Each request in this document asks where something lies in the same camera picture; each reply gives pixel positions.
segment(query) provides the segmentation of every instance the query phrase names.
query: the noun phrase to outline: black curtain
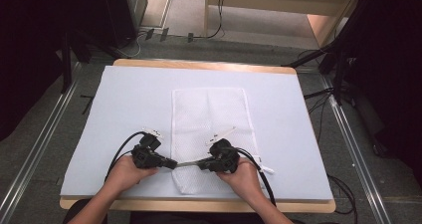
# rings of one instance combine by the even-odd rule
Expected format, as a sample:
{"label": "black curtain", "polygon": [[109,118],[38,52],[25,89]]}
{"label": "black curtain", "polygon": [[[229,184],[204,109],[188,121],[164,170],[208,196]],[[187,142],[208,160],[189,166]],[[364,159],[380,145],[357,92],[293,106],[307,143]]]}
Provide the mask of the black curtain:
{"label": "black curtain", "polygon": [[422,0],[373,0],[354,29],[358,86],[384,124],[375,138],[422,186]]}
{"label": "black curtain", "polygon": [[62,73],[61,0],[0,0],[0,140]]}

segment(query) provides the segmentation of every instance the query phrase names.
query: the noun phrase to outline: white towel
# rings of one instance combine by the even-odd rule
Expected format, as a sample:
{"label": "white towel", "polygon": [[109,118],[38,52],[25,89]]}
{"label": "white towel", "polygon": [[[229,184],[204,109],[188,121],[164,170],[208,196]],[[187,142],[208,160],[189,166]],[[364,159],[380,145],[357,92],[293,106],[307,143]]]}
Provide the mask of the white towel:
{"label": "white towel", "polygon": [[[243,89],[211,88],[176,90],[172,94],[173,120],[171,158],[179,163],[211,156],[206,144],[214,134],[233,126],[225,136],[234,147],[259,156],[251,123],[248,103]],[[232,192],[229,185],[209,170],[197,166],[178,167],[172,171],[173,180],[183,194]]]}

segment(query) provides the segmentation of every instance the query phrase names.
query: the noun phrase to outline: hand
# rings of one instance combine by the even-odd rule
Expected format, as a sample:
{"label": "hand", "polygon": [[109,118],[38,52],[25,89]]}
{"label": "hand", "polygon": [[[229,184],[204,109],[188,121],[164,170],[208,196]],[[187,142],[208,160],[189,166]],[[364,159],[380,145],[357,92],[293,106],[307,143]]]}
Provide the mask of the hand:
{"label": "hand", "polygon": [[122,193],[145,177],[158,172],[158,168],[137,168],[131,156],[121,157],[112,168],[105,182],[118,193]]}
{"label": "hand", "polygon": [[239,158],[236,172],[218,172],[217,176],[227,182],[233,191],[247,202],[257,195],[264,195],[258,180],[257,168],[245,157]]}

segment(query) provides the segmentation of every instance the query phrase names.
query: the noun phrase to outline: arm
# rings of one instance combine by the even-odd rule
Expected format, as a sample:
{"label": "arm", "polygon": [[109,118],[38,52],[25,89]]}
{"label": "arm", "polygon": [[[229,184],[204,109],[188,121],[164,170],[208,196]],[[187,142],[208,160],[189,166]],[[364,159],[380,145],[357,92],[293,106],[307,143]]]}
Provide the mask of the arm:
{"label": "arm", "polygon": [[258,180],[257,169],[248,159],[239,159],[235,173],[219,172],[217,175],[227,182],[233,191],[244,199],[266,224],[292,223],[264,195]]}
{"label": "arm", "polygon": [[69,223],[102,223],[112,203],[125,190],[157,171],[157,168],[136,168],[130,156],[123,156],[111,170],[100,191]]}

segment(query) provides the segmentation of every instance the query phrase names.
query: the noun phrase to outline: black handheld controller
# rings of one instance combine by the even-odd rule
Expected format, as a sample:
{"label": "black handheld controller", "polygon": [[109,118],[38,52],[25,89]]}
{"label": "black handheld controller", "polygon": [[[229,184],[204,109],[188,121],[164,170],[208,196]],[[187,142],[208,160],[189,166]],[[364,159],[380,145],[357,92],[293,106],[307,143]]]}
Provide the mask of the black handheld controller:
{"label": "black handheld controller", "polygon": [[161,145],[156,136],[146,133],[131,151],[133,162],[137,168],[168,167],[174,169],[177,161],[164,157],[155,150]]}
{"label": "black handheld controller", "polygon": [[214,172],[230,171],[234,173],[238,166],[240,155],[236,148],[225,138],[215,142],[210,147],[211,157],[197,161],[201,170],[209,169]]}

